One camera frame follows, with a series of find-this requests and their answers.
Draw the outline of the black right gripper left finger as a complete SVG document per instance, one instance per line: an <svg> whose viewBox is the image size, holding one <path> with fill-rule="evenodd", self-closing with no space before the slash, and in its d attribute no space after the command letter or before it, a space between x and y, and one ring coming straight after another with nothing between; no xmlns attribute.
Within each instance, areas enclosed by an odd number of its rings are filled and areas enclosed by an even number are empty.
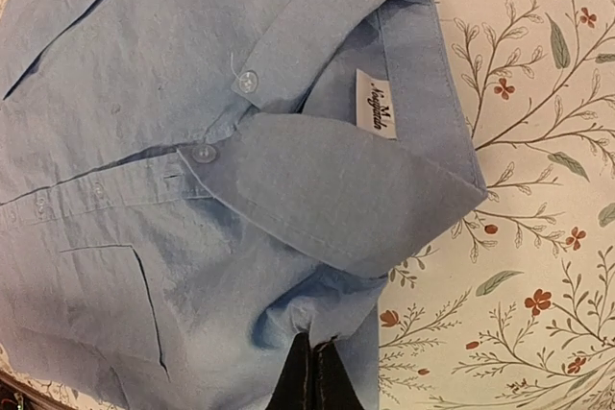
<svg viewBox="0 0 615 410"><path fill-rule="evenodd" d="M277 384L277 408L311 408L312 363L308 334L301 332L293 340Z"/></svg>

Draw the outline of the light blue shirt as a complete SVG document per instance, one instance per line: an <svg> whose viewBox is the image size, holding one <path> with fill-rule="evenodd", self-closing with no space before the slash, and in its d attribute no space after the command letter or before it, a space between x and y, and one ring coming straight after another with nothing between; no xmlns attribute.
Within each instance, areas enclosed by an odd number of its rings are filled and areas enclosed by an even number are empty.
<svg viewBox="0 0 615 410"><path fill-rule="evenodd" d="M435 0L9 0L1 344L126 409L266 409L295 336L379 405L389 272L484 179Z"/></svg>

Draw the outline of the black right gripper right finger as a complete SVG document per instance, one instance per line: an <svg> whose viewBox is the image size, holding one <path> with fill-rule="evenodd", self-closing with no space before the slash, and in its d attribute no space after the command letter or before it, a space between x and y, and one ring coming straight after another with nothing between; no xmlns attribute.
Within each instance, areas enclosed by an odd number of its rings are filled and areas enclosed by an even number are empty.
<svg viewBox="0 0 615 410"><path fill-rule="evenodd" d="M334 342L314 349L314 408L360 410L361 403Z"/></svg>

